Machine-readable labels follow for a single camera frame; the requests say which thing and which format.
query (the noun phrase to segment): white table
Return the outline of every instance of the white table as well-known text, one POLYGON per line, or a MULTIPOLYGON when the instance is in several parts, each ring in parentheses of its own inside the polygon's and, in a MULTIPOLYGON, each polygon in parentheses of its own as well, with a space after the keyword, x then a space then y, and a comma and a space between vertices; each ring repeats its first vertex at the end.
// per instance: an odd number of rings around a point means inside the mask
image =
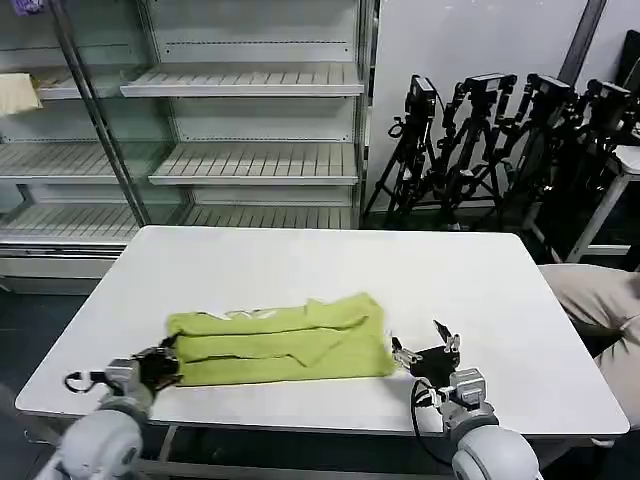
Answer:
MULTIPOLYGON (((77 313, 16 407, 84 415, 103 393, 62 378, 103 369, 159 342, 170 313, 290 306, 370 293, 412 349, 441 343, 433 319, 462 337, 501 424, 528 436, 616 436, 629 424, 520 240, 509 234, 146 227, 77 313)), ((296 431, 412 435, 412 379, 323 380, 170 388, 151 420, 296 431)), ((440 432, 432 409, 425 432, 440 432)))

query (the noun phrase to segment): table leg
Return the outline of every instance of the table leg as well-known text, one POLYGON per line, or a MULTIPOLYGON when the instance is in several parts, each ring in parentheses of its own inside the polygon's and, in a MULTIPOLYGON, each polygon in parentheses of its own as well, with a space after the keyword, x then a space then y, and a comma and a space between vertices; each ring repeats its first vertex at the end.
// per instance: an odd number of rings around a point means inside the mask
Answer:
POLYGON ((580 238, 578 238, 578 241, 571 249, 571 252, 567 257, 567 263, 576 263, 580 261, 580 258, 584 255, 587 248, 589 248, 589 245, 602 227, 602 224, 618 202, 620 195, 622 195, 624 190, 627 188, 630 180, 631 175, 627 175, 625 173, 618 175, 615 178, 609 187, 609 190, 607 190, 606 195, 600 202, 600 205, 598 205, 598 208, 596 208, 596 211, 593 213, 593 216, 582 232, 582 235, 580 235, 580 238))
POLYGON ((0 384, 0 412, 15 419, 25 430, 52 446, 60 443, 60 433, 51 428, 44 420, 25 415, 15 407, 16 396, 6 385, 0 384))

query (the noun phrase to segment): yellow-green towel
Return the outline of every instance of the yellow-green towel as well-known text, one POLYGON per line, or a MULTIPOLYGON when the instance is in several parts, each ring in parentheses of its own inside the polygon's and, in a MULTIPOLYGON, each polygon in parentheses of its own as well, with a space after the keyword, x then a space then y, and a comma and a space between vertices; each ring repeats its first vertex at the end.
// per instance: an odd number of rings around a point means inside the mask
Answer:
POLYGON ((181 385, 378 377, 394 370, 383 310, 366 293, 325 304, 169 317, 181 385))

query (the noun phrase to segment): black cable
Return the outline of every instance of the black cable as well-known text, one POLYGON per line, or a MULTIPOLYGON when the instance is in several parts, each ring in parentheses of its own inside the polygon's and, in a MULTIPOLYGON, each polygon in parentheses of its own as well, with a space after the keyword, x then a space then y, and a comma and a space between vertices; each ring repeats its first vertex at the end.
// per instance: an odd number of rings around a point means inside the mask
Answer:
POLYGON ((418 386, 423 385, 428 388, 428 385, 423 380, 416 380, 413 384, 413 388, 411 389, 411 422, 413 423, 413 433, 416 436, 416 440, 418 444, 422 447, 422 449, 429 455, 436 463, 440 465, 444 465, 446 467, 451 468, 451 462, 443 460, 438 457, 435 453, 429 450, 429 447, 422 440, 422 436, 420 435, 420 427, 418 426, 418 419, 416 417, 416 403, 418 398, 418 386))
POLYGON ((442 109, 442 114, 444 115, 444 102, 442 101, 442 97, 440 97, 440 93, 438 93, 438 89, 433 84, 433 82, 429 80, 429 77, 424 77, 424 79, 427 82, 429 82, 429 85, 431 85, 431 88, 433 88, 433 91, 436 92, 436 97, 438 98, 438 102, 440 103, 440 108, 442 109))

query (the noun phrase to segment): dark floor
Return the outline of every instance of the dark floor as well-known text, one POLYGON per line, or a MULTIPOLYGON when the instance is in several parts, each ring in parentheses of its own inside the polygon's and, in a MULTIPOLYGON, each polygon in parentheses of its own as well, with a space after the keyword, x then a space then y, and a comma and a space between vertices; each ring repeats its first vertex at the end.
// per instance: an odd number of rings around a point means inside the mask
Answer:
MULTIPOLYGON (((17 394, 84 301, 0 290, 0 384, 17 394)), ((0 414, 0 478, 33 478, 51 452, 29 443, 20 425, 0 414)))
MULTIPOLYGON (((521 238, 538 263, 550 259, 544 248, 527 235, 521 238)), ((620 258, 592 258, 593 263, 616 266, 620 258)), ((0 290, 0 384, 19 392, 86 297, 15 295, 0 290)), ((161 445, 164 429, 152 427, 145 440, 148 451, 161 445)), ((248 432, 179 431, 175 461, 214 461, 219 464, 280 468, 344 469, 387 473, 435 473, 413 439, 349 437, 248 432), (297 448, 296 455, 284 455, 297 448)), ((441 443, 432 445, 440 448, 441 443)), ((546 480, 640 478, 640 432, 625 435, 612 450, 580 448, 571 451, 545 472, 546 480)), ((52 453, 51 447, 32 444, 23 429, 0 414, 0 478, 33 478, 52 453)))

